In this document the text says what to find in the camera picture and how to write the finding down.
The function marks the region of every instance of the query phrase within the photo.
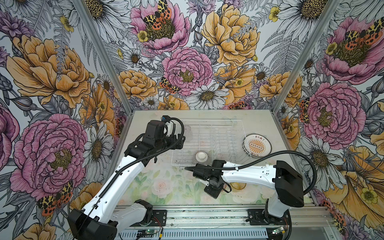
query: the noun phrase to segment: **white wire dish rack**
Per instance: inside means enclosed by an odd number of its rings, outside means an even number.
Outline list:
[[[183,149],[172,152],[172,165],[194,166],[198,152],[205,152],[208,159],[201,163],[211,165],[215,159],[245,164],[252,161],[244,152],[242,142],[245,138],[241,120],[186,120],[184,123],[185,142]]]

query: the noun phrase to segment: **pink rose on tablecloth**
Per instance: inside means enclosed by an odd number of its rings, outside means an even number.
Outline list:
[[[368,29],[374,21],[366,23],[358,18],[347,17],[334,31],[334,36],[328,39],[326,55],[322,62],[324,73],[339,81],[348,81],[354,85],[361,84],[375,76],[384,67],[384,37],[372,45],[365,42],[353,50],[346,49],[348,43],[345,34],[348,31],[362,32]]]
[[[85,175],[81,165],[87,140],[80,123],[65,114],[26,127],[15,144],[18,168],[10,178],[11,189],[39,200],[58,193],[69,181],[77,187]]]
[[[171,85],[180,88],[180,95],[188,96],[192,90],[212,81],[211,61],[193,48],[177,49],[163,60],[163,67],[164,77]]]
[[[0,106],[0,170],[9,160],[12,152],[12,142],[20,132],[19,123],[12,113]]]
[[[148,5],[144,8],[140,5],[139,8],[131,9],[131,31],[138,36],[138,39],[150,54],[159,55],[163,52],[174,51],[180,46],[185,46],[189,38],[190,22],[189,18],[184,18],[180,12],[179,6],[172,5],[167,1],[168,7],[172,11],[172,16],[169,21],[166,21],[166,26],[162,26],[160,30],[152,30],[151,26],[147,26],[143,19],[149,15],[155,15],[157,11],[157,3],[154,7]]]
[[[165,198],[168,194],[172,192],[173,184],[168,179],[154,179],[152,186],[152,193],[157,195],[159,198]]]
[[[310,97],[304,124],[308,137],[328,142],[331,149],[342,149],[352,143],[363,130],[366,115],[356,88],[347,83],[322,83]]]

